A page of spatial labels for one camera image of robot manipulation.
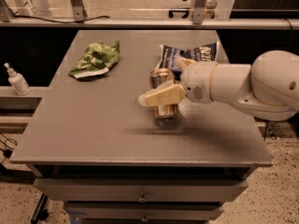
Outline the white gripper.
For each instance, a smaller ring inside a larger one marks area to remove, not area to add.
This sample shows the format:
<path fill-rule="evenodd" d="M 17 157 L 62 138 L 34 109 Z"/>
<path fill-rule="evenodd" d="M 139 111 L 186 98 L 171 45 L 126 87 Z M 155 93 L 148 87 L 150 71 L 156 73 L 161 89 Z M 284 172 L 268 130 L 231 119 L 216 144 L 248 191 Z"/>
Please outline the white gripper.
<path fill-rule="evenodd" d="M 212 102 L 210 84 L 216 62 L 196 62 L 193 59 L 177 57 L 176 66 L 180 70 L 181 84 L 167 80 L 155 89 L 138 97 L 144 107 L 179 104 L 185 96 L 192 102 L 209 104 Z"/>

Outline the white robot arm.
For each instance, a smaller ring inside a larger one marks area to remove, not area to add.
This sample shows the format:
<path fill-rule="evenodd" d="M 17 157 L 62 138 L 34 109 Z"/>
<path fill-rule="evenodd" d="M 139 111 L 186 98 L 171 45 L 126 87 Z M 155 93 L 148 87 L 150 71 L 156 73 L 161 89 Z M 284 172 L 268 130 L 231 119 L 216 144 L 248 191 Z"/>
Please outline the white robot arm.
<path fill-rule="evenodd" d="M 272 50 L 252 64 L 195 62 L 177 57 L 180 82 L 170 79 L 138 97 L 144 107 L 224 103 L 259 119 L 282 121 L 299 112 L 299 56 Z"/>

